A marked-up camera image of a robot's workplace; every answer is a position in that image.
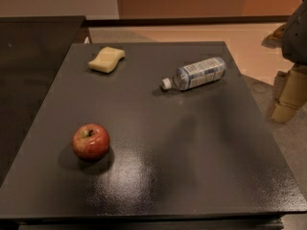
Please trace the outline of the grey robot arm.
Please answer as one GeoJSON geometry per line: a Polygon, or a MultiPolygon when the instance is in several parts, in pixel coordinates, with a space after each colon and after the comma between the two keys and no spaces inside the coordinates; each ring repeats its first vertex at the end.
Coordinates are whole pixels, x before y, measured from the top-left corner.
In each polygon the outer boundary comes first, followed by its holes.
{"type": "Polygon", "coordinates": [[[287,123],[307,103],[307,0],[288,19],[281,49],[283,58],[294,66],[288,72],[277,72],[268,117],[287,123]]]}

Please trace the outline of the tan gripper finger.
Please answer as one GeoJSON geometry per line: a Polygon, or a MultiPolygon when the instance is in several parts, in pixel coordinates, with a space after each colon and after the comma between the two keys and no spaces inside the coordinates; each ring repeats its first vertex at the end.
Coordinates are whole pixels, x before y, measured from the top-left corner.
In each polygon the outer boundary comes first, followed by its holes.
{"type": "Polygon", "coordinates": [[[287,123],[307,103],[307,66],[295,64],[288,72],[278,71],[274,79],[268,117],[287,123]]]}

